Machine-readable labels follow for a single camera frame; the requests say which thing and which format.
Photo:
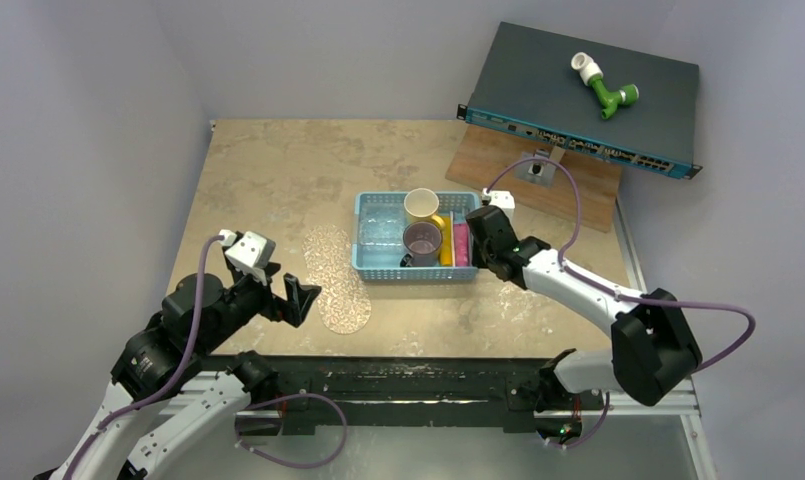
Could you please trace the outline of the light blue perforated basket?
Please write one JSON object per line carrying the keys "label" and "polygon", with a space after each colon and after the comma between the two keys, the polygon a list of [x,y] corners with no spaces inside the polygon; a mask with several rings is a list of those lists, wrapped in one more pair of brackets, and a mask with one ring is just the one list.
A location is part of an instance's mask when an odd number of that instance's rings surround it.
{"label": "light blue perforated basket", "polygon": [[360,278],[366,282],[427,282],[452,283],[472,281],[478,269],[469,267],[406,267],[401,264],[406,250],[365,250],[358,245],[358,215],[361,206],[368,203],[398,204],[403,208],[404,191],[367,191],[355,197],[354,240],[352,241],[352,265]]}

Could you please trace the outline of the textured clear oval tray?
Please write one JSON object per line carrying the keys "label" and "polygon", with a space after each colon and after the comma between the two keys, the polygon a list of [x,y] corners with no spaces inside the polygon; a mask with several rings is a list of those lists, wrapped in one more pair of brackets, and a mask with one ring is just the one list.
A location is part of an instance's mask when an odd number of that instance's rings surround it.
{"label": "textured clear oval tray", "polygon": [[324,224],[310,229],[303,241],[309,282],[322,287],[316,304],[323,324],[339,335],[354,334],[371,318],[369,293],[351,263],[346,231]]}

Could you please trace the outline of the yellow mug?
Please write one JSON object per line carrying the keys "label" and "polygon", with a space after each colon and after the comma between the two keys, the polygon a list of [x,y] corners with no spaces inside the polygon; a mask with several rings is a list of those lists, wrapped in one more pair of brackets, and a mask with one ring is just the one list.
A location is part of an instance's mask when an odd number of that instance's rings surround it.
{"label": "yellow mug", "polygon": [[438,214],[440,200],[436,192],[427,188],[416,188],[409,191],[403,199],[406,225],[425,222],[442,231],[446,222]]}

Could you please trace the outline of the purple mug black handle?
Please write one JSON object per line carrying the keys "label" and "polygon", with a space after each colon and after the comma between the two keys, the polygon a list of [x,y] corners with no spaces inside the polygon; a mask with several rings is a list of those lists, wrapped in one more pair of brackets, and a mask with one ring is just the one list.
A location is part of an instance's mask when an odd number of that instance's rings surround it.
{"label": "purple mug black handle", "polygon": [[441,229],[427,221],[408,225],[402,236],[406,250],[401,264],[406,267],[435,267],[443,244]]}

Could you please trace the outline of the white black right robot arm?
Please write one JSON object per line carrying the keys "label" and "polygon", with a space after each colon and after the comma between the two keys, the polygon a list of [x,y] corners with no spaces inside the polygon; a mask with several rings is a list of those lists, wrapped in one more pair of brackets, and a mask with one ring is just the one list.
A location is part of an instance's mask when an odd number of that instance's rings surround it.
{"label": "white black right robot arm", "polygon": [[536,238],[519,239],[506,213],[494,206],[466,217],[474,266],[567,307],[602,331],[608,349],[567,349],[539,371],[543,402],[562,407],[594,389],[618,391],[654,406],[702,364],[703,355],[675,298],[624,288],[562,259]]}

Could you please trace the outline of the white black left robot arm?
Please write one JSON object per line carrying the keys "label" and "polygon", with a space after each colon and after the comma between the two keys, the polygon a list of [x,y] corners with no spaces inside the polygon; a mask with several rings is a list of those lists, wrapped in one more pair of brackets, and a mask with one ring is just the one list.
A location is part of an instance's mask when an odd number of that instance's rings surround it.
{"label": "white black left robot arm", "polygon": [[288,402],[278,372],[255,351],[231,357],[200,398],[160,426],[156,417],[206,361],[254,317],[300,327],[321,295],[317,285],[283,277],[274,241],[222,230],[205,241],[196,271],[178,282],[159,311],[126,343],[110,371],[101,404],[69,456],[41,479],[152,479],[220,419],[249,406]]}

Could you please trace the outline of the clear textured square dish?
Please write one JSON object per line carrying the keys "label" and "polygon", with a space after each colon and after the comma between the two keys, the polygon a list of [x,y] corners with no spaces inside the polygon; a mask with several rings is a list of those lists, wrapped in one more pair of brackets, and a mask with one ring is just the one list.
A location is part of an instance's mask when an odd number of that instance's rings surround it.
{"label": "clear textured square dish", "polygon": [[398,204],[363,204],[358,215],[358,245],[365,250],[401,248],[406,225],[406,214]]}

